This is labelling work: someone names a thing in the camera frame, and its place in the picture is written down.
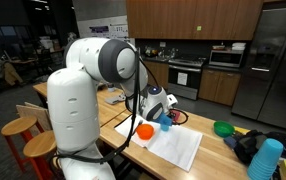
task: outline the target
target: refrigerator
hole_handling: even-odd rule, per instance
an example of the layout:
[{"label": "refrigerator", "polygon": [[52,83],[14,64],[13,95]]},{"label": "refrigerator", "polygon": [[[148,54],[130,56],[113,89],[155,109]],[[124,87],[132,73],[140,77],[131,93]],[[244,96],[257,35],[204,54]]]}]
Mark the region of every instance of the refrigerator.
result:
[{"label": "refrigerator", "polygon": [[265,8],[232,113],[286,128],[286,8]]}]

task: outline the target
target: orange bowl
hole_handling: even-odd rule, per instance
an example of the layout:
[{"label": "orange bowl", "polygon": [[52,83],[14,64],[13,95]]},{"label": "orange bowl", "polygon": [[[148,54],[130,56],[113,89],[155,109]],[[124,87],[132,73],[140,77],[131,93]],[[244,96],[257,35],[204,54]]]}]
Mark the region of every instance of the orange bowl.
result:
[{"label": "orange bowl", "polygon": [[149,124],[141,124],[136,128],[136,133],[142,140],[149,140],[154,134],[154,128]]}]

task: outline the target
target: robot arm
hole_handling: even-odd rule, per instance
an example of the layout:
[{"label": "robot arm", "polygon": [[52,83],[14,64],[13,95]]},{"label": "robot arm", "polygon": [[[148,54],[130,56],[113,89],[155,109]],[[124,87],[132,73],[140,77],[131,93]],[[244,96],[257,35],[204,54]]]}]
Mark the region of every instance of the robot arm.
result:
[{"label": "robot arm", "polygon": [[[66,68],[48,79],[49,112],[60,154],[77,152],[82,157],[102,158],[95,145],[100,133],[96,81],[119,83],[128,97],[130,110],[138,111],[147,120],[168,113],[168,99],[162,87],[150,88],[143,105],[135,103],[136,92],[147,85],[147,72],[142,63],[137,64],[132,45],[104,38],[79,39],[66,49],[65,59]],[[67,179],[113,177],[106,163],[85,163],[70,158],[61,159],[60,163]]]}]

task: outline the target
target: orange stool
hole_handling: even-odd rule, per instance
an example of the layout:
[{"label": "orange stool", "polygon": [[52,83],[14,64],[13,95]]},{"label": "orange stool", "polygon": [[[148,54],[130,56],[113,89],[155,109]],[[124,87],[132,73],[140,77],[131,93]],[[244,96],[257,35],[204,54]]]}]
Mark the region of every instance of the orange stool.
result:
[{"label": "orange stool", "polygon": [[31,128],[34,125],[37,126],[40,132],[44,132],[43,128],[38,123],[37,118],[34,116],[21,117],[21,118],[15,119],[9,122],[8,124],[6,124],[1,130],[1,133],[5,137],[8,145],[10,146],[11,152],[14,155],[15,160],[18,163],[22,172],[25,171],[23,163],[27,162],[29,159],[20,158],[20,155],[14,146],[11,136],[16,135],[16,134],[21,134],[21,136],[23,137],[23,140],[27,143],[29,140],[33,138],[29,131],[29,128]]},{"label": "orange stool", "polygon": [[51,179],[53,177],[44,156],[55,149],[56,141],[53,131],[43,132],[25,145],[23,153],[30,158],[39,179]]}]

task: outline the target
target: green bowl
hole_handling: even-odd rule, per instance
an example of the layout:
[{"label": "green bowl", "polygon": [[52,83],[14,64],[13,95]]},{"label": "green bowl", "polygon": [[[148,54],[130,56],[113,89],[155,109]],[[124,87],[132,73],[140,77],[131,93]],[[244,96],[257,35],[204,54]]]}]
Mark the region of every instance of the green bowl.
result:
[{"label": "green bowl", "polygon": [[228,137],[231,136],[234,133],[235,129],[234,127],[224,121],[216,121],[214,123],[214,132],[220,137]]}]

